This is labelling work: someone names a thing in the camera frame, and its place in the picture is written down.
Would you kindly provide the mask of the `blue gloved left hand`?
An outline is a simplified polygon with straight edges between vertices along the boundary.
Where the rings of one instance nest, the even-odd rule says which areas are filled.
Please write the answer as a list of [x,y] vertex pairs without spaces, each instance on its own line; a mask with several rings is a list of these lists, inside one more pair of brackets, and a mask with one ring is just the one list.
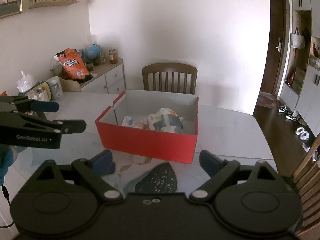
[[4,177],[8,172],[9,167],[14,163],[14,161],[17,159],[17,156],[19,153],[26,150],[27,147],[24,146],[8,146],[8,145],[2,145],[0,148],[0,178],[1,182],[0,184],[4,184]]

